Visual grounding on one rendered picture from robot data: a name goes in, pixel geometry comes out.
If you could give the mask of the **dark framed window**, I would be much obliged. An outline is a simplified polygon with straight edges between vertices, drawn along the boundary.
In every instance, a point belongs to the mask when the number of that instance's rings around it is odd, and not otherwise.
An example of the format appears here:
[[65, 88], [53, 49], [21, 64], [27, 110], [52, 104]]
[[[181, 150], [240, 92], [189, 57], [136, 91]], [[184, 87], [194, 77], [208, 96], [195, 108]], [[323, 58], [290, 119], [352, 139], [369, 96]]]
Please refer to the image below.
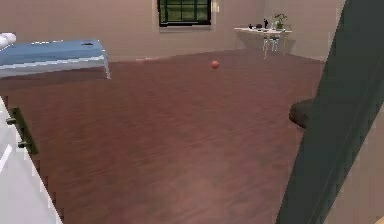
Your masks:
[[157, 0], [159, 26], [210, 25], [212, 0]]

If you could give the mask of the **white stool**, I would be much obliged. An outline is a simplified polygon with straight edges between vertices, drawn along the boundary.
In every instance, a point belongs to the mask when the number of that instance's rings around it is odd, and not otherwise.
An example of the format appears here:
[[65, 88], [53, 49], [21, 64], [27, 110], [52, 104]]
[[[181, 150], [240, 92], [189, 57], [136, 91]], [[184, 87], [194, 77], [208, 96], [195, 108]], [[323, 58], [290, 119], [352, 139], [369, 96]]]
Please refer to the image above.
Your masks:
[[266, 51], [267, 49], [271, 49], [272, 51], [277, 51], [279, 40], [280, 40], [279, 36], [265, 37], [263, 39], [263, 50]]

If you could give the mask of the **blue bed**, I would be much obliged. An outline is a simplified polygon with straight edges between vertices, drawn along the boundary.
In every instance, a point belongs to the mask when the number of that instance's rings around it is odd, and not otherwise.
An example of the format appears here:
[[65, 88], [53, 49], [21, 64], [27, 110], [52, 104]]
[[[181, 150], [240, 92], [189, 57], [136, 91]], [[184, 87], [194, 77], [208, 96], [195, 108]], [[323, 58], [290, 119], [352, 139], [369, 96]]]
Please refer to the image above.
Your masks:
[[107, 52], [97, 39], [18, 43], [0, 50], [0, 78], [95, 67], [111, 78]]

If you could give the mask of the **white room door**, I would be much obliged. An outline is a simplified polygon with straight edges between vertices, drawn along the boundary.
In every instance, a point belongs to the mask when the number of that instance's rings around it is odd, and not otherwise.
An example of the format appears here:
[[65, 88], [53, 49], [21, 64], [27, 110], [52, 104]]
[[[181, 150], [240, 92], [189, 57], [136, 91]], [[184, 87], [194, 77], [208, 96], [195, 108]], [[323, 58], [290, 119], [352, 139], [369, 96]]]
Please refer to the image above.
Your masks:
[[0, 224], [63, 224], [48, 183], [26, 148], [16, 127], [8, 125], [8, 98], [0, 97]]

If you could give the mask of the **dark green room door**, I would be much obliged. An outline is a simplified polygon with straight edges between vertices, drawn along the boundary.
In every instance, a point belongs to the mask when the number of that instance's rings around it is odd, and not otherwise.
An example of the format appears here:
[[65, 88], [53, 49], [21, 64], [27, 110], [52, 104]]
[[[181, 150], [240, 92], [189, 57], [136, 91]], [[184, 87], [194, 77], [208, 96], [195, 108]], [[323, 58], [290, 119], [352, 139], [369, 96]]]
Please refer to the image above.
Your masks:
[[275, 224], [325, 224], [384, 103], [384, 0], [345, 0]]

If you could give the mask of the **dark door knob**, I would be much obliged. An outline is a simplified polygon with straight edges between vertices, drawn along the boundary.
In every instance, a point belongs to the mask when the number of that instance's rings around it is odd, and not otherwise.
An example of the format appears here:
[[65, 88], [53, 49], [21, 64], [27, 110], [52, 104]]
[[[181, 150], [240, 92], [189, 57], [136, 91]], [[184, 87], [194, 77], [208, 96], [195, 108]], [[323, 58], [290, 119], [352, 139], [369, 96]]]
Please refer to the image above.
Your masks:
[[312, 99], [294, 103], [289, 111], [289, 119], [299, 127], [305, 129], [311, 114], [312, 104]]

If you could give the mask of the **cream desk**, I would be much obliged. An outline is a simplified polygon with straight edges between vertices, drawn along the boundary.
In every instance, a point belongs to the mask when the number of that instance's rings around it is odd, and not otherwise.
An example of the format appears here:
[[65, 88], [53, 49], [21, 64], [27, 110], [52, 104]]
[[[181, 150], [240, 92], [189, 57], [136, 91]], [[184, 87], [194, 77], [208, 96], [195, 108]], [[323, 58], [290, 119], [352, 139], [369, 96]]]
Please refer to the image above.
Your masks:
[[[265, 37], [270, 37], [270, 36], [279, 36], [280, 37], [280, 40], [283, 41], [283, 50], [282, 50], [282, 53], [285, 54], [286, 52], [286, 44], [287, 44], [287, 38], [288, 36], [292, 33], [292, 30], [286, 30], [286, 29], [270, 29], [270, 28], [261, 28], [261, 29], [257, 29], [257, 28], [252, 28], [252, 29], [249, 29], [249, 28], [234, 28], [234, 32], [236, 34], [238, 33], [248, 33], [248, 34], [254, 34], [254, 35], [259, 35], [259, 36], [262, 36], [263, 39]], [[264, 52], [264, 58], [267, 58], [267, 52], [268, 50], [271, 50], [271, 49], [267, 49], [266, 51], [263, 50]]]

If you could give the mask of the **white pillow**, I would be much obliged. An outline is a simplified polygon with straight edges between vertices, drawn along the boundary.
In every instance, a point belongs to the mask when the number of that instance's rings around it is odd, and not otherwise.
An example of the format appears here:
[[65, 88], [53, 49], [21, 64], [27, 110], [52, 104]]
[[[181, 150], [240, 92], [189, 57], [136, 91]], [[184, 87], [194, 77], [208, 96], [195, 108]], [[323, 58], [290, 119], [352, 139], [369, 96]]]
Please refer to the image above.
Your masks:
[[0, 33], [0, 49], [12, 45], [16, 40], [16, 35], [13, 33]]

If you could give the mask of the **green house plant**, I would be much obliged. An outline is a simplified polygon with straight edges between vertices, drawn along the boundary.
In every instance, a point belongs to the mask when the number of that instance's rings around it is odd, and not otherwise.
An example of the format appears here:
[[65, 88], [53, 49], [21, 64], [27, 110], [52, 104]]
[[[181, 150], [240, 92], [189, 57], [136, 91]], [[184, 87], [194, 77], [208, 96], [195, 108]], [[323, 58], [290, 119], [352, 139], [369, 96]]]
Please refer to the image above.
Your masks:
[[277, 29], [282, 29], [283, 22], [287, 19], [287, 16], [283, 13], [278, 13], [274, 15], [274, 19], [275, 19], [275, 27]]

